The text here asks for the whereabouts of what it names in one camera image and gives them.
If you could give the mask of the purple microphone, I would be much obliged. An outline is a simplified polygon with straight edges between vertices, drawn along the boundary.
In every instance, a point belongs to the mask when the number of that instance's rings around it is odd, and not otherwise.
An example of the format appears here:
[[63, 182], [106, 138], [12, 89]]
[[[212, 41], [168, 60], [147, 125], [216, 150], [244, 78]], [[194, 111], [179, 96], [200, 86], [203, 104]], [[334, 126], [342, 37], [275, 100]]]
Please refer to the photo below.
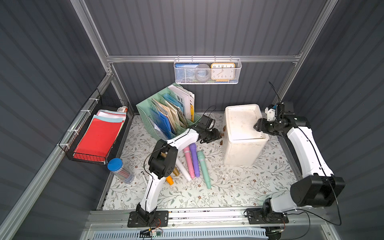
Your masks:
[[197, 146], [195, 143], [193, 143], [193, 144], [190, 144], [189, 148], [190, 148], [191, 157], [192, 157], [192, 161], [193, 161], [195, 177], [199, 178], [200, 177], [200, 168], [199, 168], [199, 160], [198, 160], [198, 155], [197, 155]]

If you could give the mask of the pink microphone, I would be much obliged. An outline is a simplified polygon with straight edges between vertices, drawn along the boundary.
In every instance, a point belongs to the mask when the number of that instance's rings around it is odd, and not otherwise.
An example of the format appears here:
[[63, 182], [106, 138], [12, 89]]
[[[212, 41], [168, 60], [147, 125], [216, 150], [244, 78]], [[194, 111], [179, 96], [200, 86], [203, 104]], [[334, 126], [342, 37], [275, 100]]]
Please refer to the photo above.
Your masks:
[[187, 162], [187, 166], [188, 166], [188, 171], [189, 171], [190, 177], [192, 179], [194, 179], [196, 176], [195, 176], [193, 161], [192, 161], [192, 158], [191, 158], [190, 148], [189, 147], [185, 147], [183, 149], [183, 152], [184, 152], [184, 155], [185, 155], [185, 158], [186, 158], [186, 162]]

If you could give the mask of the white three-drawer storage unit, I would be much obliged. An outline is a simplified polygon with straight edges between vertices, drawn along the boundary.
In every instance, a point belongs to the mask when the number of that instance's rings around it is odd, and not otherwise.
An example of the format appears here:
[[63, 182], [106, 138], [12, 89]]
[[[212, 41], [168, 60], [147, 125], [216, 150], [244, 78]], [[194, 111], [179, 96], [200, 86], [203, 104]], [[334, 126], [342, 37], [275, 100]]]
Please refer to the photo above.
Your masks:
[[269, 140], [269, 136], [254, 129], [262, 119], [257, 104], [228, 106], [223, 119], [223, 163], [253, 165]]

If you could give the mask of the white microphone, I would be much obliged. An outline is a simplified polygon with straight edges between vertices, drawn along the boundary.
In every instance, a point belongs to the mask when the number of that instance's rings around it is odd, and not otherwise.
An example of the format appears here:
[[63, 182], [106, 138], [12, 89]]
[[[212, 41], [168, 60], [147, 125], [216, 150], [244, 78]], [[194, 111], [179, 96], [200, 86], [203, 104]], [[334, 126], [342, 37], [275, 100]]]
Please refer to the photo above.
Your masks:
[[186, 170], [186, 168], [182, 164], [182, 162], [179, 160], [179, 158], [177, 158], [177, 160], [176, 160], [176, 166], [180, 170], [180, 172], [183, 174], [183, 176], [186, 178], [186, 180], [188, 182], [190, 182], [192, 180], [192, 178], [191, 178], [189, 172]]

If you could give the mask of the orange microphone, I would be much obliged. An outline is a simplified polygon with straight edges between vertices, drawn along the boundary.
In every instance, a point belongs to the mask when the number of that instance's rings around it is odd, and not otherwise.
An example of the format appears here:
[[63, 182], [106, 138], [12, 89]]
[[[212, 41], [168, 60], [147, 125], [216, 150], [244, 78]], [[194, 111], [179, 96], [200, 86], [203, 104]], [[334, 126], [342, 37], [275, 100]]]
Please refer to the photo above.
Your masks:
[[173, 178], [172, 178], [171, 176], [166, 177], [166, 181], [167, 181], [168, 184], [171, 185], [171, 186], [174, 184]]

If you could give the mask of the gold microphone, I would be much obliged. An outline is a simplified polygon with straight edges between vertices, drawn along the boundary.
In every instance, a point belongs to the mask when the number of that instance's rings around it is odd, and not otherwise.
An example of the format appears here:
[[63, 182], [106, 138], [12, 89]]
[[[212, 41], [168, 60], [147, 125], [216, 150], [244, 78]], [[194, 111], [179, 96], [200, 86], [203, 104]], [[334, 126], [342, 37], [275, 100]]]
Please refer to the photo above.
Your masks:
[[160, 153], [160, 173], [162, 174], [162, 177], [168, 177], [171, 173], [179, 174], [178, 170], [176, 169], [176, 160], [177, 155], [175, 153], [169, 152], [167, 153]]

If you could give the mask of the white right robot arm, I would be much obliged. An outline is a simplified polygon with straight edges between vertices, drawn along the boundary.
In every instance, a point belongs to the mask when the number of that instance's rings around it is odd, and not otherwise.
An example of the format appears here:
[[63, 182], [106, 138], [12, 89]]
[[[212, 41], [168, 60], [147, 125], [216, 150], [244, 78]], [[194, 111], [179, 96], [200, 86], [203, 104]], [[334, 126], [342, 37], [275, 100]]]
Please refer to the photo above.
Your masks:
[[280, 102], [265, 109], [266, 117], [254, 125], [258, 132], [283, 137], [301, 168], [302, 178], [291, 185], [288, 194], [269, 198], [264, 208], [286, 213], [304, 207], [330, 207], [346, 183], [328, 167], [313, 137], [310, 122], [294, 112], [293, 103]]

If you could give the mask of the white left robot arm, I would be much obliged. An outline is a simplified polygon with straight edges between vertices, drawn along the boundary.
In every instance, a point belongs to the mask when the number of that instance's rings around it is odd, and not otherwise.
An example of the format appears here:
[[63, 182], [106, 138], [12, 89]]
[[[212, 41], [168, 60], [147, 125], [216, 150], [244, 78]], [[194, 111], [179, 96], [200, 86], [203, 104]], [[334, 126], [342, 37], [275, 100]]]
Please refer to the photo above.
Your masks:
[[157, 141], [149, 159], [144, 162], [149, 165], [149, 181], [144, 197], [136, 207], [136, 213], [143, 221], [150, 223], [155, 218], [160, 191], [176, 166], [179, 152], [197, 141], [208, 144], [221, 138], [214, 127], [215, 122], [210, 116], [203, 115], [179, 136]]

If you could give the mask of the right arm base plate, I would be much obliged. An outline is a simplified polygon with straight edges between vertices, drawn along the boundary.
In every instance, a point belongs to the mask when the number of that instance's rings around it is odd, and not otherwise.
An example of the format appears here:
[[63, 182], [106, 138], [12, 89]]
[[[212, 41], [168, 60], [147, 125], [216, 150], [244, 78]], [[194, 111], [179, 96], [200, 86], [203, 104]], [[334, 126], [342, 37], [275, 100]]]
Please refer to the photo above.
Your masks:
[[248, 208], [244, 212], [250, 225], [287, 224], [289, 219], [282, 213], [266, 212], [262, 208]]

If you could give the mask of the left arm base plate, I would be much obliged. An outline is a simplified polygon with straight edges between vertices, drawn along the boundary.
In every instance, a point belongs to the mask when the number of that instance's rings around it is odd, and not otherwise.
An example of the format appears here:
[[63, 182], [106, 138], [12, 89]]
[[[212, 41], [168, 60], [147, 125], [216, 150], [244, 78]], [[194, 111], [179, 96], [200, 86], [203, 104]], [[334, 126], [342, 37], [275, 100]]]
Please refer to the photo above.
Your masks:
[[141, 227], [167, 227], [169, 221], [168, 211], [154, 210], [150, 213], [143, 209], [130, 212], [127, 227], [128, 228], [141, 228]]

